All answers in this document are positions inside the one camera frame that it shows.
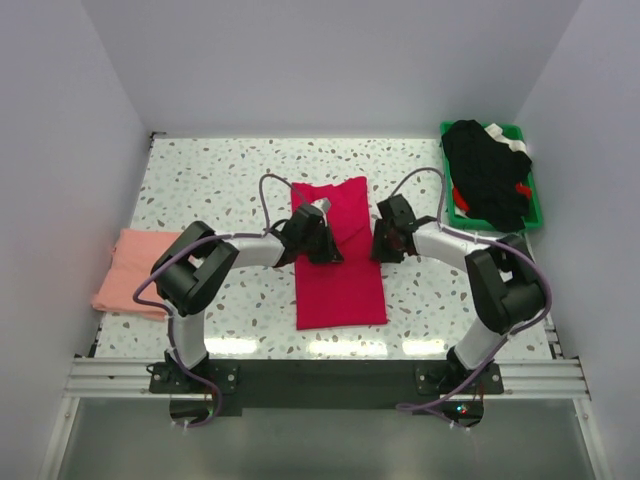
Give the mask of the magenta red t shirt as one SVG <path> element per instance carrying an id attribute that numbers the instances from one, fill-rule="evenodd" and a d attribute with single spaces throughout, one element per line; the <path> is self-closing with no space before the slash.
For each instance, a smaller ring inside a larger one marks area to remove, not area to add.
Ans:
<path id="1" fill-rule="evenodd" d="M 296 327 L 299 330 L 387 323 L 381 267 L 370 258 L 373 245 L 368 186 L 363 176 L 337 185 L 296 183 L 294 208 L 303 200 L 326 198 L 328 223 L 344 261 L 314 265 L 307 257 L 295 264 Z"/>

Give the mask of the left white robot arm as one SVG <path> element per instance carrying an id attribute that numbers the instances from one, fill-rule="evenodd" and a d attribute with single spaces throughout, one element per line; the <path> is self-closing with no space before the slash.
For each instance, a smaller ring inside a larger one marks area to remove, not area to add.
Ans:
<path id="1" fill-rule="evenodd" d="M 263 234 L 216 234 L 206 223 L 192 223 L 151 270 L 151 282 L 169 316 L 167 362 L 171 378 L 185 392 L 213 380 L 204 341 L 204 311 L 230 271 L 245 267 L 280 268 L 306 257 L 314 265 L 344 261 L 329 225 L 328 199 L 295 208 L 290 218 Z"/>

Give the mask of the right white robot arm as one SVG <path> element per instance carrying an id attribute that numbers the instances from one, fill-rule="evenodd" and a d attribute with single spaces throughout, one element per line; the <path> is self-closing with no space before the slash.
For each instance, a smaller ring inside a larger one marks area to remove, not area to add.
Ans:
<path id="1" fill-rule="evenodd" d="M 459 232 L 432 216 L 418 218 L 401 195 L 377 207 L 373 260 L 398 264 L 407 256 L 424 257 L 467 274 L 476 318 L 429 380 L 443 391 L 469 392 L 508 336 L 548 307 L 548 282 L 519 235 L 491 239 Z"/>

